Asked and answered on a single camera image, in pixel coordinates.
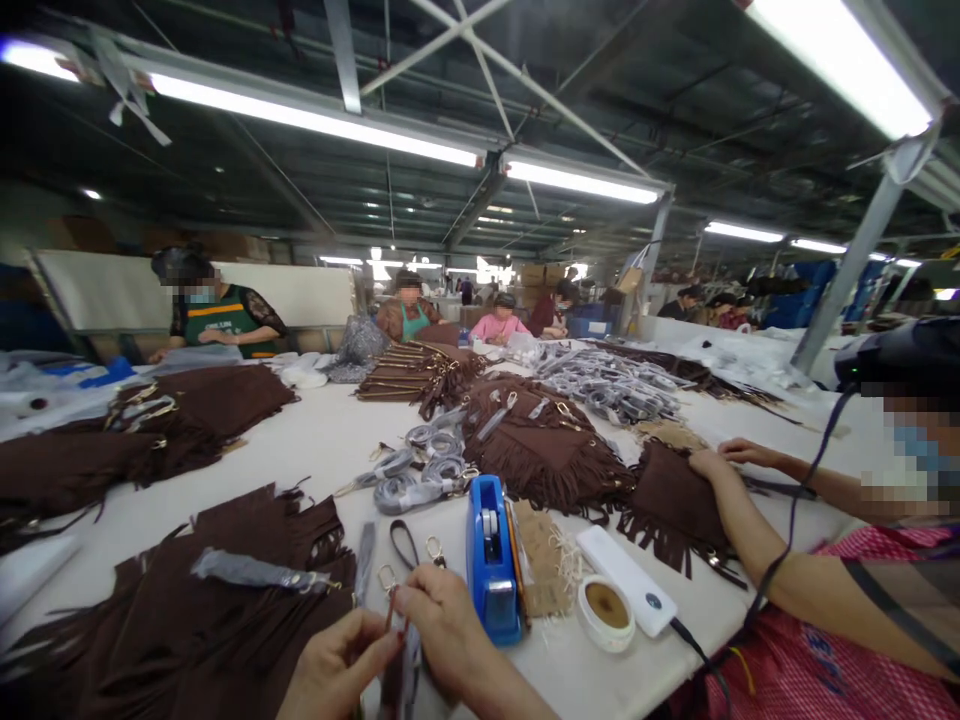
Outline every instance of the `hand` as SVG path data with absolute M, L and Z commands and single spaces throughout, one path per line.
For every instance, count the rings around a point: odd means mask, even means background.
M 743 438 L 734 438 L 720 443 L 717 451 L 729 462 L 753 463 L 759 467 L 776 467 L 784 457 L 783 453 L 757 445 Z
M 698 475 L 702 475 L 711 482 L 719 475 L 726 472 L 732 472 L 737 475 L 737 471 L 731 467 L 730 463 L 713 450 L 700 450 L 690 456 L 690 467 Z
M 386 618 L 354 610 L 307 643 L 290 678 L 277 720 L 347 718 L 364 688 L 401 648 Z
M 162 362 L 167 356 L 167 353 L 171 350 L 173 350 L 173 348 L 160 348 L 150 356 L 150 359 L 147 362 L 149 362 L 151 365 L 156 365 L 157 363 Z
M 201 343 L 211 343 L 218 342 L 221 345 L 238 345 L 237 336 L 231 333 L 225 333 L 223 330 L 204 330 L 197 336 L 197 340 Z
M 440 690 L 468 705 L 495 690 L 491 677 L 504 665 L 516 672 L 490 642 L 463 579 L 431 564 L 417 567 L 397 589 L 397 608 L 410 618 L 423 642 Z

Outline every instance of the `ceiling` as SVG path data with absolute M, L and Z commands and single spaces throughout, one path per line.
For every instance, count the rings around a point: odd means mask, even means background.
M 438 4 L 456 15 L 450 0 Z M 464 0 L 468 12 L 484 0 Z M 957 93 L 960 3 L 888 0 L 941 80 Z M 360 85 L 444 29 L 409 0 L 351 0 Z M 211 62 L 340 97 L 319 0 L 53 2 L 23 25 L 78 44 L 86 31 L 58 15 Z M 389 31 L 390 46 L 387 47 Z M 769 263 L 775 248 L 706 234 L 724 216 L 845 242 L 879 182 L 884 139 L 729 0 L 513 0 L 480 37 L 659 180 L 676 185 L 661 261 L 708 272 Z M 493 66 L 520 144 L 628 170 Z M 161 147 L 115 97 L 0 68 L 8 107 L 4 171 L 60 190 L 97 187 L 152 220 L 231 226 L 324 247 L 390 245 L 434 253 L 619 261 L 649 238 L 656 208 L 487 177 L 462 168 L 250 118 L 151 97 Z M 438 126 L 505 136 L 473 49 L 455 40 L 364 98 Z M 945 133 L 951 142 L 948 124 Z M 940 234 L 942 213 L 905 193 L 887 237 Z M 935 257 L 956 241 L 911 244 Z M 894 244 L 884 246 L 894 250 Z M 793 250 L 781 260 L 822 259 Z

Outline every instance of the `black lace sleeve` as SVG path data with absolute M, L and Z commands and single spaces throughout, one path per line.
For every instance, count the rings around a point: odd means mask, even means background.
M 277 315 L 277 311 L 270 307 L 270 303 L 263 299 L 263 295 L 250 288 L 238 287 L 240 302 L 243 303 L 243 309 L 247 314 L 256 320 L 261 326 L 272 327 L 280 337 L 287 336 L 287 326 Z
M 183 328 L 186 326 L 187 301 L 183 295 L 173 298 L 173 319 L 170 321 L 170 337 L 183 337 Z

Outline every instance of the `face mask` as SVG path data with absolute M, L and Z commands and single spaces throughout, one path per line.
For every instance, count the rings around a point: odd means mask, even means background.
M 199 288 L 194 288 L 194 292 L 187 295 L 187 302 L 189 303 L 213 303 L 217 301 L 217 291 L 216 288 L 210 286 L 203 286 Z

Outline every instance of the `white board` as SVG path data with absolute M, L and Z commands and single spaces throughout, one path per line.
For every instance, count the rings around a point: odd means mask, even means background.
M 37 259 L 79 332 L 170 327 L 172 296 L 147 258 L 41 250 Z M 343 325 L 356 312 L 353 274 L 341 268 L 214 263 L 224 282 L 260 293 L 288 327 Z

